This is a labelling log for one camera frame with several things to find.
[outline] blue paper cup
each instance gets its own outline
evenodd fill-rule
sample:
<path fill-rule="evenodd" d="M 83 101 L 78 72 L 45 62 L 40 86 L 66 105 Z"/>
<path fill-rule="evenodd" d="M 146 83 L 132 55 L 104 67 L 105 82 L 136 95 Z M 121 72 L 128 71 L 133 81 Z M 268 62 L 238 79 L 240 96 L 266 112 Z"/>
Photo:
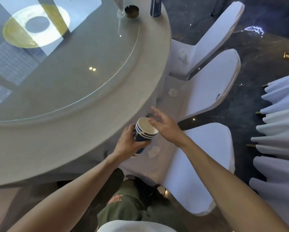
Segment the blue paper cup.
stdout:
<path fill-rule="evenodd" d="M 133 136 L 136 142 L 152 140 L 158 133 L 158 130 L 149 123 L 149 118 L 142 117 L 137 121 Z M 137 157 L 142 153 L 144 148 L 139 149 L 133 157 Z"/>

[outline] round table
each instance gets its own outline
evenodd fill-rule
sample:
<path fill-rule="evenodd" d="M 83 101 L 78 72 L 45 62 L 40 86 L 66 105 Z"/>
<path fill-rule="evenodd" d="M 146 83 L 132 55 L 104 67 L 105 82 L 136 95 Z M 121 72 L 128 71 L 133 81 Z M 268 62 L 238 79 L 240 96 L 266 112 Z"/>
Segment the round table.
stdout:
<path fill-rule="evenodd" d="M 35 1 L 1 1 L 0 8 L 12 16 L 27 7 L 42 12 Z M 161 17 L 149 15 L 150 2 L 124 0 L 140 14 L 119 21 L 111 0 L 53 0 L 47 4 L 64 9 L 70 23 L 45 6 L 48 20 L 26 14 L 21 22 L 22 35 L 38 48 L 13 46 L 18 36 L 5 27 L 3 37 L 0 30 L 0 185 L 46 173 L 95 149 L 152 98 L 167 63 L 171 30 L 164 7 Z M 34 29 L 38 21 L 42 26 Z M 36 34 L 47 21 L 56 26 L 52 31 L 68 30 L 58 39 L 41 38 Z"/>

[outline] dark floor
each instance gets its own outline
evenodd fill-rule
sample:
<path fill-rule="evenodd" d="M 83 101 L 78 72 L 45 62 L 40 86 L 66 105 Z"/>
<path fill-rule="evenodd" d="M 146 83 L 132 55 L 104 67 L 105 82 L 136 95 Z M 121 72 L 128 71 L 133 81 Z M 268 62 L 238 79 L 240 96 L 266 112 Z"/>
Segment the dark floor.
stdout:
<path fill-rule="evenodd" d="M 196 44 L 215 21 L 215 17 L 210 16 L 215 1 L 163 0 L 173 39 L 187 44 Z M 232 1 L 237 0 L 219 0 L 218 5 L 224 5 L 221 8 L 223 10 Z M 248 184 L 251 177 L 264 178 L 252 163 L 254 157 L 260 153 L 254 148 L 246 147 L 247 143 L 251 143 L 251 137 L 261 136 L 255 127 L 263 122 L 255 112 L 270 105 L 261 99 L 261 95 L 264 94 L 262 85 L 289 75 L 289 61 L 283 59 L 283 53 L 289 53 L 289 0 L 239 1 L 246 7 L 235 32 L 207 60 L 209 62 L 222 50 L 235 48 L 242 62 L 235 85 L 217 108 L 196 116 L 195 121 L 192 118 L 182 121 L 180 126 L 182 129 L 191 129 L 210 122 L 219 122 L 228 126 L 233 138 L 235 175 Z M 107 182 L 107 185 L 112 185 L 111 192 L 105 190 L 107 187 L 101 190 L 73 231 L 95 229 L 96 213 L 104 207 L 119 186 L 118 180 L 121 179 L 123 175 L 118 170 Z M 183 220 L 190 231 L 232 231 L 217 208 L 210 215 L 196 217 L 186 212 L 178 203 L 175 202 L 175 205 L 183 215 Z"/>

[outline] person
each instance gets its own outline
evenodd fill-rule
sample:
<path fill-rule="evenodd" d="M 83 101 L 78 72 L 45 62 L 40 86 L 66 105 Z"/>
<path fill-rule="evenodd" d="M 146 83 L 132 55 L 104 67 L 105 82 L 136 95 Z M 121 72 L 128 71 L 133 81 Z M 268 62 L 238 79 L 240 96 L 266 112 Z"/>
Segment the person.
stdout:
<path fill-rule="evenodd" d="M 150 124 L 186 154 L 235 232 L 289 232 L 289 226 L 250 187 L 213 160 L 165 113 L 152 109 L 161 122 L 150 118 Z M 134 141 L 134 127 L 132 124 L 124 129 L 114 152 L 104 161 L 49 195 L 8 231 L 70 231 L 119 164 L 150 144 Z M 156 189 L 135 179 L 123 181 L 98 214 L 98 224 L 100 232 L 187 231 L 179 218 L 171 203 Z"/>

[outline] brown bowl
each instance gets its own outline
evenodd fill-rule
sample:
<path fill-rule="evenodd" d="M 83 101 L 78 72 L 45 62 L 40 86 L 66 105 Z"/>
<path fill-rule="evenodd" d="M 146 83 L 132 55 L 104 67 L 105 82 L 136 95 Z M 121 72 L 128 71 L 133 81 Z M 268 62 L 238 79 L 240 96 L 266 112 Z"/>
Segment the brown bowl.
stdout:
<path fill-rule="evenodd" d="M 139 8 L 135 5 L 129 5 L 124 10 L 129 19 L 137 18 L 139 15 Z"/>

